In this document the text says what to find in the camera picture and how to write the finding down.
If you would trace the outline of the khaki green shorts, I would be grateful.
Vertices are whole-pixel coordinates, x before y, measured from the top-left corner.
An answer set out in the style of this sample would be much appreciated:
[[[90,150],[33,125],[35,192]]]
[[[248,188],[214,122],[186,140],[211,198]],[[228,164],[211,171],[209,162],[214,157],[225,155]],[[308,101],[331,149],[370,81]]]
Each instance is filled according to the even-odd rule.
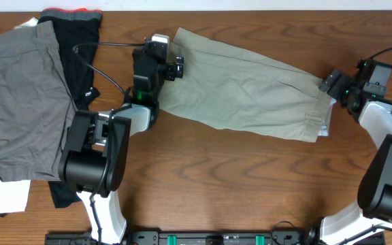
[[[164,84],[162,110],[215,129],[285,140],[314,143],[329,134],[335,101],[311,73],[183,28],[169,50],[184,57],[184,75]]]

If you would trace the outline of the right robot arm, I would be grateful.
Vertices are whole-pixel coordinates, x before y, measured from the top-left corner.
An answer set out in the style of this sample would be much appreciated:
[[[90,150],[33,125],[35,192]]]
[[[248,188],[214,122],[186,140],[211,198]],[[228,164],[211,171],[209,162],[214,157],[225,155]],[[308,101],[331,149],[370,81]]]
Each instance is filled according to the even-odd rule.
[[[346,106],[378,151],[358,188],[357,199],[309,231],[305,244],[355,244],[392,232],[392,101],[367,92],[367,83],[335,69],[320,90]]]

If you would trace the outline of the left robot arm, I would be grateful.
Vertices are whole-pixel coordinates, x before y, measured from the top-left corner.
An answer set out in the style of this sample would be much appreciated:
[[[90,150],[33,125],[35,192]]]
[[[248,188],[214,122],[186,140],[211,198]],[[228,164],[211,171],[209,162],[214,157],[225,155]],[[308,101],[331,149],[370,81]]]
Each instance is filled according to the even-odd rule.
[[[59,178],[74,190],[91,222],[89,244],[121,244],[127,221],[118,199],[129,138],[156,122],[166,80],[182,78],[184,59],[167,60],[169,41],[152,37],[132,44],[133,86],[122,105],[109,112],[76,112],[59,163]]]

